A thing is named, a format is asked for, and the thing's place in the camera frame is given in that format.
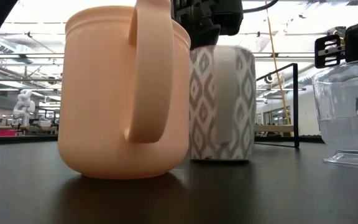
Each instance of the table surface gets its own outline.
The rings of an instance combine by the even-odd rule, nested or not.
[[[96,180],[56,142],[0,145],[3,223],[358,223],[358,168],[322,163],[324,144],[256,146],[248,164],[188,159],[160,177]]]

